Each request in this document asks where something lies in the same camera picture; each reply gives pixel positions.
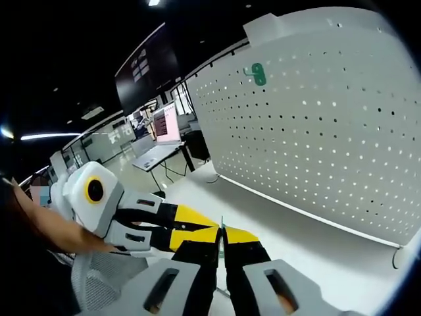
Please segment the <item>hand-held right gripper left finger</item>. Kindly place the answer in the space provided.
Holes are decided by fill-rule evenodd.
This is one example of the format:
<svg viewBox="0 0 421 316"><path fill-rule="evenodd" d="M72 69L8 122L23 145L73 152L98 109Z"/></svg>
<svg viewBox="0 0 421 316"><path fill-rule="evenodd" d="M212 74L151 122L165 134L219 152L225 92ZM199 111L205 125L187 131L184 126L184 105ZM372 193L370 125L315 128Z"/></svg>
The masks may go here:
<svg viewBox="0 0 421 316"><path fill-rule="evenodd" d="M115 315L207 315L216 289L217 226L175 230L171 259L161 259L129 282L114 305Z"/></svg>

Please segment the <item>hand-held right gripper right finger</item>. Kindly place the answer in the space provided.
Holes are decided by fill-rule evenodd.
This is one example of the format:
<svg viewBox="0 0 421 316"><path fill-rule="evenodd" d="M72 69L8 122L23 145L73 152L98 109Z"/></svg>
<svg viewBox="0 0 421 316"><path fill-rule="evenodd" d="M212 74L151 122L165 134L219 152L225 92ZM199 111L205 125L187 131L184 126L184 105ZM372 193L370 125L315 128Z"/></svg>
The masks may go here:
<svg viewBox="0 0 421 316"><path fill-rule="evenodd" d="M281 259L272 260L259 239L224 228L226 284L236 315L332 315L319 285Z"/></svg>

